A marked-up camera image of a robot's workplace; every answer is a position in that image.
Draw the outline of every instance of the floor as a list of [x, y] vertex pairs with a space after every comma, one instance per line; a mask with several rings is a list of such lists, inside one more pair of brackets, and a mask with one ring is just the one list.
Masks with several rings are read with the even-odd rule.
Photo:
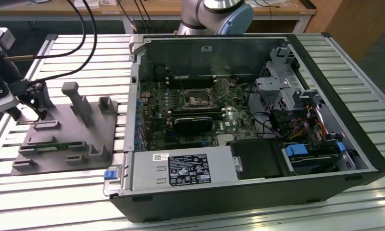
[[[172, 33], [178, 29], [178, 25], [178, 21], [155, 22], [159, 33]], [[142, 24], [138, 24], [138, 26], [140, 28], [139, 32], [144, 33], [146, 28]], [[15, 45], [8, 51], [10, 55], [36, 53], [48, 34], [82, 34], [79, 22], [39, 22], [36, 30], [31, 29], [27, 22], [0, 22], [0, 27], [10, 28], [16, 37]], [[98, 22], [98, 28], [100, 34], [123, 33], [123, 24], [119, 21], [100, 21]], [[32, 62], [19, 62], [16, 64], [20, 72], [26, 74]], [[380, 37], [359, 65], [385, 93], [385, 34]]]

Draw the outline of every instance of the green circuit board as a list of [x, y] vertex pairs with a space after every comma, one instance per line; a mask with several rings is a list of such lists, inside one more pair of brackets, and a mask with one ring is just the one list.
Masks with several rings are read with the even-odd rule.
[[[148, 150], [219, 146], [218, 136], [232, 134], [235, 140], [255, 139], [256, 127], [246, 106], [247, 94], [242, 84], [220, 78], [211, 88], [171, 89], [163, 82], [142, 83]], [[210, 132], [180, 136], [170, 126], [175, 118], [211, 115]]]

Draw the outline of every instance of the motherboard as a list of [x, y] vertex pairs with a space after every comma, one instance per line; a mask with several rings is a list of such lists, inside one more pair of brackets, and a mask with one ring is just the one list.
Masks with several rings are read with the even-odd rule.
[[142, 81], [148, 150], [226, 146], [256, 138], [247, 87], [234, 77], [170, 74], [166, 81]]

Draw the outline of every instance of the gray plastic holder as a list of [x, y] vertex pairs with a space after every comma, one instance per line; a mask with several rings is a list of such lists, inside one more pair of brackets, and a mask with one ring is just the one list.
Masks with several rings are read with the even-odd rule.
[[62, 91], [72, 104], [48, 108], [48, 116], [27, 132], [12, 175], [107, 168], [112, 163], [119, 103], [100, 97], [90, 103], [76, 82]]

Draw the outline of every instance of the wooden desk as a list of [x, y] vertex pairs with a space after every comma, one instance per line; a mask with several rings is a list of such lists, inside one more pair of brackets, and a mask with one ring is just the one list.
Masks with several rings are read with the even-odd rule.
[[[299, 0], [290, 0], [288, 3], [276, 4], [279, 8], [260, 7], [254, 0], [248, 3], [255, 8], [254, 20], [295, 20], [298, 21], [294, 32], [304, 32], [312, 15], [316, 14], [315, 9], [307, 9]], [[142, 20], [139, 10], [134, 0], [123, 0], [124, 9], [131, 17], [131, 20]], [[152, 20], [180, 20], [182, 0], [148, 0], [144, 6], [152, 17]], [[134, 33], [128, 18], [123, 14], [119, 6], [100, 6], [100, 9], [94, 9], [94, 14], [98, 20], [122, 20], [127, 33]], [[70, 21], [79, 20], [75, 11], [66, 0], [52, 0], [48, 3], [38, 5], [26, 5], [0, 11], [0, 21]]]

